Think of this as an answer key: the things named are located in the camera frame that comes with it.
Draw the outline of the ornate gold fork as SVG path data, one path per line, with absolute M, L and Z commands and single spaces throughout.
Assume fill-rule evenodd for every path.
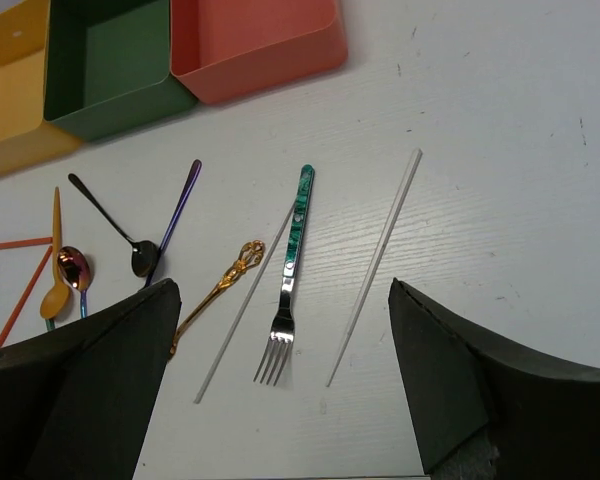
M 186 333 L 194 320 L 224 291 L 233 286 L 249 269 L 258 266 L 264 258 L 265 243 L 261 240 L 253 240 L 245 243 L 238 258 L 224 272 L 219 282 L 206 295 L 206 297 L 194 308 L 194 310 L 179 324 L 169 350 L 169 358 L 173 358 L 181 337 Z

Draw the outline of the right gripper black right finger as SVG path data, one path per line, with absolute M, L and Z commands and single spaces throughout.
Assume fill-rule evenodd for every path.
M 400 280 L 388 306 L 426 475 L 600 479 L 600 368 L 510 340 Z

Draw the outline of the iridescent pink spoon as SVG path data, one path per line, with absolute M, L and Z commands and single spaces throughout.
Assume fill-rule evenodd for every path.
M 92 274 L 86 257 L 72 246 L 62 247 L 57 255 L 57 265 L 66 282 L 80 294 L 80 317 L 88 316 L 87 292 Z

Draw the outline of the black spoon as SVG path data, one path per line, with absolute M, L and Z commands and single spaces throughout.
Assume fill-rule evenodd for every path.
M 114 230 L 126 240 L 132 249 L 131 269 L 136 277 L 147 278 L 151 269 L 157 266 L 158 246 L 150 240 L 136 241 L 129 236 L 99 203 L 83 181 L 74 173 L 68 174 L 69 182 L 96 208 Z

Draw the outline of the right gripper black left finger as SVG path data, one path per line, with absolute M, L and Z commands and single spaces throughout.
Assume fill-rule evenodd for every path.
M 162 280 L 0 349 L 0 479 L 133 477 L 179 320 Z

